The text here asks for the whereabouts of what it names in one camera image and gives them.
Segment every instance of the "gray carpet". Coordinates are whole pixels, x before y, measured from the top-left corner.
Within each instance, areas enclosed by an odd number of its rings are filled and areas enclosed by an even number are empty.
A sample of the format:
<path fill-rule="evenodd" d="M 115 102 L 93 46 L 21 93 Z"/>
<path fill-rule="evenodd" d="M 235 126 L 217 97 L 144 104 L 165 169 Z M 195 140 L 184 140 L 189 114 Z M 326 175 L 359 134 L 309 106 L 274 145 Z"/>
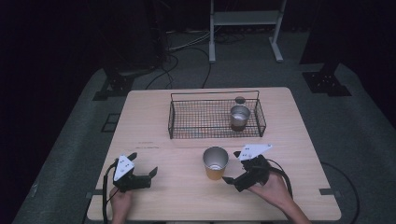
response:
<path fill-rule="evenodd" d="M 312 93 L 302 72 L 318 71 L 321 64 L 299 65 L 308 33 L 280 34 L 278 44 L 284 57 L 277 63 L 268 43 L 269 34 L 245 35 L 230 45 L 217 44 L 217 61 L 211 65 L 205 88 L 288 87 L 301 112 L 321 161 L 351 180 L 360 197 L 356 223 L 394 223 L 396 220 L 396 131 L 363 89 L 359 78 L 340 64 L 335 72 L 352 96 L 329 97 Z M 173 34 L 175 47 L 197 35 Z M 193 46 L 207 52 L 207 44 Z M 198 49 L 172 53 L 178 64 L 168 76 L 157 78 L 149 89 L 201 88 L 209 71 L 205 54 Z M 170 69 L 176 59 L 163 64 Z M 157 69 L 135 79 L 133 90 L 144 90 L 163 73 Z M 94 223 L 85 217 L 112 133 L 103 133 L 107 116 L 120 113 L 125 97 L 93 101 L 106 79 L 104 71 L 92 75 L 14 223 Z M 353 188 L 337 170 L 324 165 L 325 173 L 342 211 L 335 223 L 350 223 L 357 205 Z"/>

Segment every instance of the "dark background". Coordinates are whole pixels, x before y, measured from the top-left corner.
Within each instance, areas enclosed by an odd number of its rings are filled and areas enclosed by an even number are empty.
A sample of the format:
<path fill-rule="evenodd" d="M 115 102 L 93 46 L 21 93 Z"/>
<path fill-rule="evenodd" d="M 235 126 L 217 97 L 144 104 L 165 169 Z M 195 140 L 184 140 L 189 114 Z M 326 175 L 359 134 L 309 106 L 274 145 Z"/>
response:
<path fill-rule="evenodd" d="M 0 6 L 1 219 L 11 222 L 91 75 L 162 61 L 168 30 L 207 29 L 208 0 L 6 0 Z M 217 10 L 277 1 L 216 0 Z M 282 30 L 311 30 L 301 63 L 336 57 L 396 127 L 394 1 L 289 0 Z"/>

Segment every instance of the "human hand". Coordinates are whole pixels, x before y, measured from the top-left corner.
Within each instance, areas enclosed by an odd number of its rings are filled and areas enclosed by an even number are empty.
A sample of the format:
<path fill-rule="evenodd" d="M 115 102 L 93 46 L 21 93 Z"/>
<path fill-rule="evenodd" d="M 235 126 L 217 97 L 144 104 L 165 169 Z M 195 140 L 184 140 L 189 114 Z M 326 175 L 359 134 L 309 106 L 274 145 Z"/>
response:
<path fill-rule="evenodd" d="M 112 224 L 123 224 L 132 206 L 132 191 L 120 192 L 114 187 L 109 193 L 111 208 L 113 211 Z"/>
<path fill-rule="evenodd" d="M 257 194 L 269 204 L 279 208 L 295 224 L 311 223 L 301 208 L 291 198 L 281 175 L 270 172 L 265 185 L 251 186 L 249 191 Z"/>

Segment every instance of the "stainless steel cup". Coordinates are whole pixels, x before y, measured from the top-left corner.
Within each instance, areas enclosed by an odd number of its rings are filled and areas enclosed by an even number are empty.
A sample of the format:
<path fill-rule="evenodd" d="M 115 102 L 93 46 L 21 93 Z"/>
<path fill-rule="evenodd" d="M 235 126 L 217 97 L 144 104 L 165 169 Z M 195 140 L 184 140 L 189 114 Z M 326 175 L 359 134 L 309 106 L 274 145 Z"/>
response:
<path fill-rule="evenodd" d="M 250 117 L 250 110 L 244 105 L 235 105 L 231 108 L 231 129 L 236 132 L 244 131 L 248 118 Z"/>
<path fill-rule="evenodd" d="M 228 159 L 228 153 L 222 147 L 210 147 L 205 150 L 203 160 L 207 177 L 212 180 L 221 179 Z"/>

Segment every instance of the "wire basket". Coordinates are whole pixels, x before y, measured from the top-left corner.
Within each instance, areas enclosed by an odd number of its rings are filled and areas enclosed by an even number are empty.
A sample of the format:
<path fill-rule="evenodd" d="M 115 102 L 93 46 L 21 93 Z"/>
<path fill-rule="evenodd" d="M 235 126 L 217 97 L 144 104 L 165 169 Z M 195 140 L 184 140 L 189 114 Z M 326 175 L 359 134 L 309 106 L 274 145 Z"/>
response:
<path fill-rule="evenodd" d="M 253 92 L 255 95 L 257 93 L 254 98 L 243 96 L 244 93 Z M 221 99 L 235 94 L 240 97 Z M 199 100 L 175 100 L 175 96 Z M 171 100 L 168 121 L 171 139 L 262 137 L 264 134 L 266 123 L 258 91 L 172 93 Z M 241 132 L 234 131 L 230 124 L 231 108 L 235 105 L 244 105 L 250 111 L 247 125 Z"/>

